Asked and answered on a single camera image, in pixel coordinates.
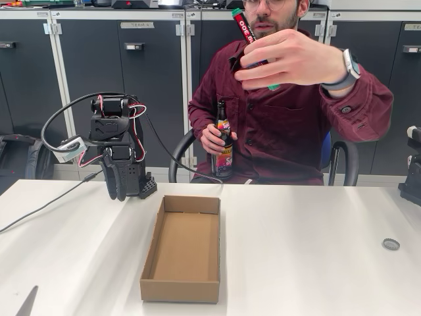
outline black chair armrest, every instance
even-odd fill
[[[193,130],[189,130],[172,153],[174,158],[181,162],[183,154],[195,140],[196,137],[194,136]],[[177,169],[178,165],[171,159],[170,168],[168,170],[168,181],[170,183],[177,183]]]
[[[358,181],[359,157],[358,149],[351,142],[338,141],[332,148],[332,157],[330,159],[329,186],[333,186],[336,176],[337,160],[339,158],[339,150],[345,153],[345,181],[343,186],[356,186]]]

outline bottle label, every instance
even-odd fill
[[[232,145],[226,147],[221,155],[216,156],[216,176],[226,177],[232,174]]]
[[[227,120],[219,120],[218,126],[216,127],[219,130],[229,130],[230,129],[230,122]]]

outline bag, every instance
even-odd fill
[[[52,156],[39,138],[0,135],[0,195],[19,179],[51,179]]]

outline beard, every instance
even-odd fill
[[[258,22],[267,22],[273,24],[273,29],[267,32],[256,31],[255,24]],[[297,12],[295,11],[293,14],[289,15],[284,21],[276,22],[275,20],[269,19],[267,16],[258,16],[256,20],[252,21],[251,29],[253,33],[256,35],[256,38],[263,38],[264,36],[276,33],[281,30],[287,30],[288,28],[295,28],[298,23],[298,16]]]

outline brown glass bottle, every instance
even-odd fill
[[[225,142],[225,146],[221,155],[212,155],[212,173],[217,178],[228,179],[232,175],[233,140],[226,116],[225,101],[218,102],[215,127],[221,132],[220,139]]]

